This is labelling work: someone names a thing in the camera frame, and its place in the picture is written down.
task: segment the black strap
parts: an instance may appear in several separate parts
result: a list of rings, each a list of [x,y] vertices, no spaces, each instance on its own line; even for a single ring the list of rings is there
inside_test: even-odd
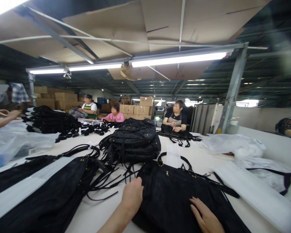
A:
[[[288,188],[291,185],[291,172],[290,173],[279,172],[279,171],[272,170],[272,169],[268,169],[268,168],[247,168],[248,171],[250,171],[250,170],[256,170],[256,169],[263,169],[263,170],[266,170],[266,171],[269,171],[269,172],[273,172],[273,173],[278,174],[278,175],[282,175],[284,177],[284,187],[285,187],[285,190],[282,191],[282,192],[280,192],[280,194],[282,196],[284,196],[288,192]]]

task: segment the light fixture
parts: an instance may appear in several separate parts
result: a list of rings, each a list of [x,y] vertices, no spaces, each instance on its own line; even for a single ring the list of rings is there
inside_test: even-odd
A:
[[[226,52],[220,53],[209,53],[202,55],[194,55],[194,56],[184,56],[184,57],[172,57],[172,58],[162,58],[155,60],[147,60],[147,61],[131,61],[133,67],[141,67],[141,66],[153,66],[153,65],[166,65],[166,64],[176,64],[176,63],[184,63],[184,62],[194,62],[194,61],[210,61],[210,60],[219,60],[226,56]]]
[[[28,0],[0,0],[0,15],[27,1]]]
[[[84,71],[84,70],[101,70],[121,68],[123,64],[109,64],[109,65],[89,65],[89,66],[72,66],[69,67],[70,71]]]
[[[66,73],[64,69],[55,70],[32,70],[29,71],[31,74],[52,74],[52,73]]]

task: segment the finger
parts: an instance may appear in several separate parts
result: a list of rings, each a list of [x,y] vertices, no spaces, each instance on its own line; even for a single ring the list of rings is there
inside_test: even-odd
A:
[[[205,225],[205,222],[203,220],[203,218],[201,217],[200,213],[198,212],[198,210],[196,209],[196,207],[194,205],[190,205],[191,206],[191,210],[198,222],[199,225]]]

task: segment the plaid cloth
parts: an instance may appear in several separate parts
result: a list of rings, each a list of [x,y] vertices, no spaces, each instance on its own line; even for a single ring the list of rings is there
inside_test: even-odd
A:
[[[30,99],[26,93],[24,85],[21,83],[10,83],[13,88],[12,92],[12,102],[15,104],[22,104],[22,102],[30,102]]]

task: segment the white partition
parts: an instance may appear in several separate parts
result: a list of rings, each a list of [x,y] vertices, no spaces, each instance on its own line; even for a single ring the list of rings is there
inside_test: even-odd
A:
[[[260,140],[266,146],[264,158],[272,159],[291,167],[291,138],[232,125],[228,129],[228,134],[243,134]]]

